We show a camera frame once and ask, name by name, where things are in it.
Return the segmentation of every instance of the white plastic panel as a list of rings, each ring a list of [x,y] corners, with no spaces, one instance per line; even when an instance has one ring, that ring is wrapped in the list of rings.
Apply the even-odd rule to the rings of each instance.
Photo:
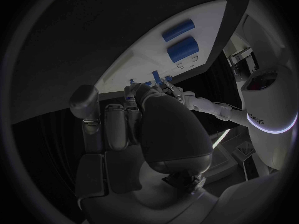
[[[97,81],[95,86],[99,93],[122,91],[130,84],[130,79],[135,82],[151,81],[154,85],[152,72],[155,70],[158,70],[161,78],[174,77],[205,64],[217,37],[225,7],[225,0],[205,3],[153,28],[130,46]],[[195,28],[165,42],[162,34],[188,19],[193,21]],[[173,63],[167,49],[191,36],[197,41],[199,52]]]

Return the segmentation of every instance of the glowing blue light ring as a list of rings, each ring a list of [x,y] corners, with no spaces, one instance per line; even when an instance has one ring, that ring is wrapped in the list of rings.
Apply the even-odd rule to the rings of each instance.
[[[270,130],[266,130],[266,129],[263,129],[259,126],[257,126],[252,120],[251,118],[249,118],[248,114],[247,114],[247,120],[249,121],[250,124],[252,124],[255,128],[258,128],[259,130],[263,131],[263,132],[266,132],[266,133],[272,133],[272,134],[278,134],[278,133],[284,133],[286,131],[288,131],[290,128],[292,128],[294,126],[294,124],[296,123],[296,120],[297,120],[297,113],[296,113],[296,117],[294,119],[294,121],[290,124],[289,127],[283,129],[283,130],[280,130],[280,131],[270,131]]]

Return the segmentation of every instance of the gray floor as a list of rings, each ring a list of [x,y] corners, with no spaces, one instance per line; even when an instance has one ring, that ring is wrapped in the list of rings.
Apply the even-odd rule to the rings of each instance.
[[[251,142],[247,128],[240,126],[232,129],[219,145],[222,145],[229,152],[229,154],[232,154],[235,148],[244,141]],[[243,168],[238,166],[234,173],[205,185],[204,189],[211,194],[220,197],[220,195],[230,186],[245,181]]]

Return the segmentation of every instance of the cable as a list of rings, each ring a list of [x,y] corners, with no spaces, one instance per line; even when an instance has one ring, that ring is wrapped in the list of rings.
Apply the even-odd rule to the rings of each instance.
[[[222,102],[214,102],[215,104],[223,104],[223,105],[228,105],[228,106],[231,106],[231,107],[234,107],[234,108],[236,108],[236,109],[239,109],[239,110],[241,110],[242,111],[242,109],[240,109],[240,108],[238,108],[238,107],[236,107],[236,106],[232,106],[232,105],[230,105],[230,104],[227,104],[227,103],[222,103]]]

